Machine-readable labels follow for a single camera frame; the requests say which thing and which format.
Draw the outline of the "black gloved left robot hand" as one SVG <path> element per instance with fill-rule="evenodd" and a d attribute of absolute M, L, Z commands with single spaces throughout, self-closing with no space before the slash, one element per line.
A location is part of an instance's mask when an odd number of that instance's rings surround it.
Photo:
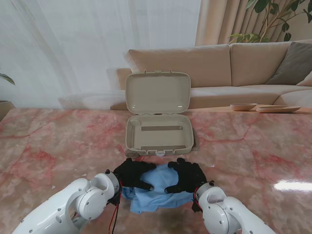
<path fill-rule="evenodd" d="M 113 173 L 122 183 L 123 187 L 139 188 L 146 191 L 152 191 L 153 185 L 141 180 L 141 176 L 149 171 L 156 169 L 154 163 L 144 161 L 132 161 L 126 159 L 122 164 L 114 169 Z"/>

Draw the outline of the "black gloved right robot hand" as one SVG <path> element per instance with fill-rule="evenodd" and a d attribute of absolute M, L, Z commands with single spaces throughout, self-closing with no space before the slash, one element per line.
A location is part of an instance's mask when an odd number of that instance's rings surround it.
<path fill-rule="evenodd" d="M 176 185 L 165 188 L 164 192 L 167 194 L 193 193 L 196 188 L 207 183 L 206 176 L 197 163 L 191 163 L 183 158 L 178 158 L 176 161 L 170 161 L 168 168 L 177 172 L 178 182 Z"/>

